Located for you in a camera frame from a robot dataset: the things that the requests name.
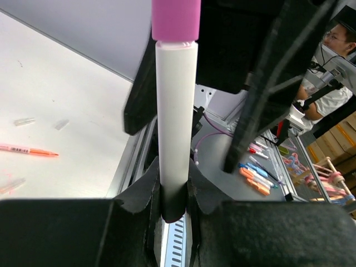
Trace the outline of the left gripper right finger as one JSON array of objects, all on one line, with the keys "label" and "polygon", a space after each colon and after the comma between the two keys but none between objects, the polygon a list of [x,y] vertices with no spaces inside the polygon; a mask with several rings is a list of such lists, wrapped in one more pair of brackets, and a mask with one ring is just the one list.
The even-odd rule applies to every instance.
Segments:
[{"label": "left gripper right finger", "polygon": [[355,223],[342,207],[236,201],[189,168],[190,266],[355,265]]}]

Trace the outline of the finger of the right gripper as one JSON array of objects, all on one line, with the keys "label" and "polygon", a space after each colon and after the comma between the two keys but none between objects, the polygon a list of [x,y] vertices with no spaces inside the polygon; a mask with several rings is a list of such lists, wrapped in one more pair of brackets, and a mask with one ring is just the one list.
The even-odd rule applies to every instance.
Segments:
[{"label": "finger of the right gripper", "polygon": [[133,136],[157,115],[155,42],[148,42],[123,111],[124,130]]}]

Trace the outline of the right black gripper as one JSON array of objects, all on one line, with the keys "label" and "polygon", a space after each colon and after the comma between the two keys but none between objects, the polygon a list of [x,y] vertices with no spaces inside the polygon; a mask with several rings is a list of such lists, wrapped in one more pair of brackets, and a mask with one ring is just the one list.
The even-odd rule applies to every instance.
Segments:
[{"label": "right black gripper", "polygon": [[250,88],[224,160],[232,173],[254,138],[289,112],[336,1],[202,1],[198,85]]}]

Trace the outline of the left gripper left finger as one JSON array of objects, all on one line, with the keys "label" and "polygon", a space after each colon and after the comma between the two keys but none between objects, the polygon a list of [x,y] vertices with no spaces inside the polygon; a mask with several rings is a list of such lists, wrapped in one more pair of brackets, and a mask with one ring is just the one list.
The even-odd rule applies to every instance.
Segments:
[{"label": "left gripper left finger", "polygon": [[112,199],[1,201],[2,266],[157,266],[159,162]]}]

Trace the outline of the purple white pen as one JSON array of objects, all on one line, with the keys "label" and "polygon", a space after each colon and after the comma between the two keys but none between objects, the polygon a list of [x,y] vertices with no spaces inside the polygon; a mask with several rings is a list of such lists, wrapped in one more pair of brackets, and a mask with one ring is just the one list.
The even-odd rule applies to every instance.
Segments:
[{"label": "purple white pen", "polygon": [[152,1],[162,218],[185,213],[200,27],[200,1]]}]

